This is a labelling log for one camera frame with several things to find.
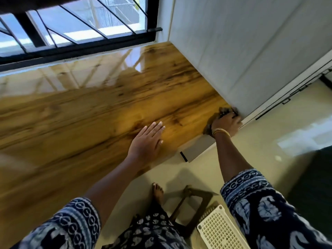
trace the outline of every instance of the hand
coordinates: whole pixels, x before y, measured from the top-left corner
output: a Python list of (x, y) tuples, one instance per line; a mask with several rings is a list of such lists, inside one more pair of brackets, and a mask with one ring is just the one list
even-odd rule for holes
[(145, 126), (132, 140), (127, 158), (134, 159), (141, 166), (153, 161), (160, 150), (163, 140), (160, 139), (165, 126), (160, 121), (158, 125), (153, 122), (149, 127)]
[(215, 119), (212, 123), (211, 129), (213, 131), (216, 128), (222, 128), (226, 130), (231, 137), (233, 137), (242, 125), (241, 117), (235, 117), (235, 113), (231, 112), (220, 119)]

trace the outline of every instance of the bare foot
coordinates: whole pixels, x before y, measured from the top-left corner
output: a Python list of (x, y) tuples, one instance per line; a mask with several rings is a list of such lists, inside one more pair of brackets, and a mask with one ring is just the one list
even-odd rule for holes
[(152, 193), (154, 199), (157, 201), (158, 204), (162, 205), (164, 201), (164, 191), (163, 188), (159, 186), (159, 184), (153, 183), (152, 184)]

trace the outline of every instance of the white plastic basket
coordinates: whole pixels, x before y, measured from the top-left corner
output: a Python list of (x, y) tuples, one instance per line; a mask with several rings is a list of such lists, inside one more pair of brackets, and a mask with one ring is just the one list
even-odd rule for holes
[(221, 205), (198, 224), (197, 230), (208, 249), (250, 249)]

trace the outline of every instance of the window frame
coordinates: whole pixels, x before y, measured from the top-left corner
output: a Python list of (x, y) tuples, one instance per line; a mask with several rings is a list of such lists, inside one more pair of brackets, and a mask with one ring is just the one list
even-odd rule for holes
[[(145, 6), (145, 12), (147, 14), (147, 17), (145, 17), (145, 30), (135, 31), (135, 33), (123, 33), (108, 36), (101, 40), (93, 38), (91, 40), (84, 40), (84, 42), (79, 44), (47, 48), (41, 45), (42, 42), (38, 39), (40, 35), (35, 31), (31, 31), (30, 33), (27, 33), (31, 41), (38, 41), (39, 46), (46, 49), (0, 57), (0, 72), (153, 42), (156, 39), (156, 32), (162, 30), (162, 28), (157, 28), (159, 0), (146, 0)], [(25, 12), (14, 14), (14, 16), (16, 18), (24, 18), (27, 14), (28, 13)]]

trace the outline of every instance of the white wall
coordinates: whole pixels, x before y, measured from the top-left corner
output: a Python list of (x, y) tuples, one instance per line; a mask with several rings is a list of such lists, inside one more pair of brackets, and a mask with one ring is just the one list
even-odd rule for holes
[(243, 116), (332, 49), (332, 0), (175, 0), (170, 41)]

